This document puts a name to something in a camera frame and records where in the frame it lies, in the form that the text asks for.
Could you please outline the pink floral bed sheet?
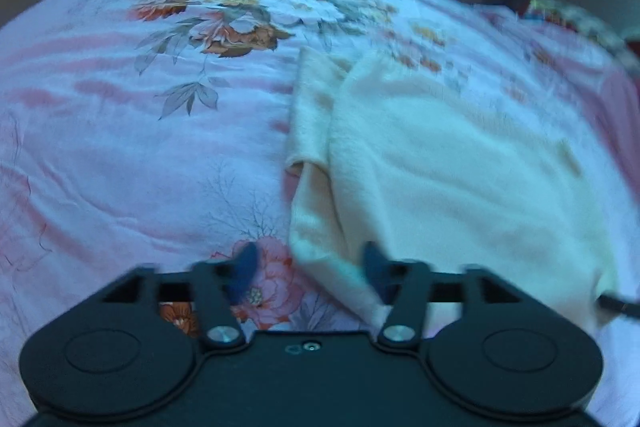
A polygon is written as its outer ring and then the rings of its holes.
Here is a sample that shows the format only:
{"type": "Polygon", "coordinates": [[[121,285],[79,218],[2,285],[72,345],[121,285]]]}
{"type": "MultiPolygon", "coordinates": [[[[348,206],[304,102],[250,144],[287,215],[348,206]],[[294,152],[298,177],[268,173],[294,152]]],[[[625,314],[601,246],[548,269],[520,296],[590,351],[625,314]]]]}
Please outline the pink floral bed sheet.
{"type": "Polygon", "coordinates": [[[137,265],[265,251],[236,317],[359,329],[286,248],[288,106],[303,46],[382,48],[470,101],[570,143],[639,294],[639,209],[574,91],[630,89],[596,44],[456,0],[43,0],[1,31],[1,421],[34,413],[27,338],[137,265]]]}

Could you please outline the striped floral pillow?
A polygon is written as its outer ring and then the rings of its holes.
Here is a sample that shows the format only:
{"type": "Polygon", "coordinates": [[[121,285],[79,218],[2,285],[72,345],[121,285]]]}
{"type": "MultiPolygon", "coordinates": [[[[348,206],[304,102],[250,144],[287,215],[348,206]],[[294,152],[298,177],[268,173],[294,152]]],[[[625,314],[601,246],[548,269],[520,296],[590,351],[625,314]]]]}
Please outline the striped floral pillow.
{"type": "Polygon", "coordinates": [[[532,0],[523,17],[576,32],[608,52],[631,77],[639,78],[638,25],[616,31],[587,10],[560,0],[532,0]]]}

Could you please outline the cream knit sweater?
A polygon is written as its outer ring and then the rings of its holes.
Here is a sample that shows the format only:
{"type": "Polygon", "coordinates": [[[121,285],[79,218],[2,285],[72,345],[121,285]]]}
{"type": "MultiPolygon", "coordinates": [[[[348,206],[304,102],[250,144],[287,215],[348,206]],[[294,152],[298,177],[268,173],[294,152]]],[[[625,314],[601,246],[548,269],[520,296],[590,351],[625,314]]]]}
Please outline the cream knit sweater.
{"type": "Polygon", "coordinates": [[[286,167],[294,261],[372,325],[372,243],[440,272],[481,265],[587,332],[611,321],[608,231],[570,147],[467,101],[381,52],[299,54],[286,167]]]}

